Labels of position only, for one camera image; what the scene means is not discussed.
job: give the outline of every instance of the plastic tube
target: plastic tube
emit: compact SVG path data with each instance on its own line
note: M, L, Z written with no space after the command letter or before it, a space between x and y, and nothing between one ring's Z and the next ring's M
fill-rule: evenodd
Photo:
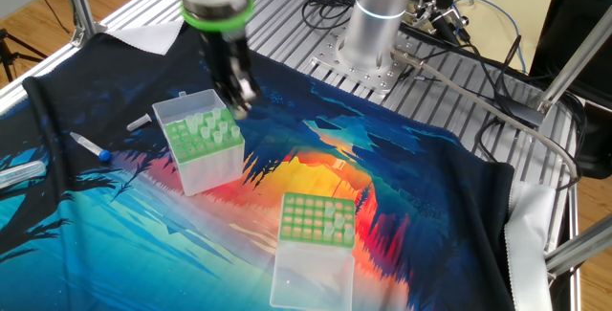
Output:
M215 123L214 118L207 118L207 126L208 126L208 128L213 129L214 128L214 123Z
M204 123L204 114L203 113L197 113L195 114L195 122L196 124L200 125L202 123Z
M212 137L214 138L214 141L217 144L220 144L221 141L223 140L223 136L222 136L221 132L218 132L218 131L214 132L214 134L212 134Z
M47 168L40 161L8 168L0 171L0 189L16 185L33 177L42 176L45 173L47 173Z
M219 130L221 131L221 134L225 134L228 132L228 123L227 122L220 122L219 123Z
M238 137L240 136L240 127L235 125L231 128L231 136L234 139L238 139Z
M144 114L144 116L142 116L141 118L129 123L127 125L127 130L134 131L149 122L151 122L151 117L149 116L149 114Z
M210 128L202 127L202 129L200 129L200 134L202 134L202 138L205 140L210 138Z

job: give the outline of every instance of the pipette tip box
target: pipette tip box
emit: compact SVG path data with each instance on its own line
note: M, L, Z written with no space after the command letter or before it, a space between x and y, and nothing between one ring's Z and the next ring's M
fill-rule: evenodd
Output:
M283 196L270 305L351 310L355 203L298 193Z
M213 90L153 104L176 162L185 195L242 176L245 140Z

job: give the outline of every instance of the tripod leg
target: tripod leg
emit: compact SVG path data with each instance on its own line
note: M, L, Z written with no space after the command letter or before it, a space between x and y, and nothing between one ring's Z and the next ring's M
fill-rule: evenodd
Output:
M7 73L7 78L9 82L12 81L11 69L9 69L9 63L7 61L2 61L2 65L4 66L4 71Z

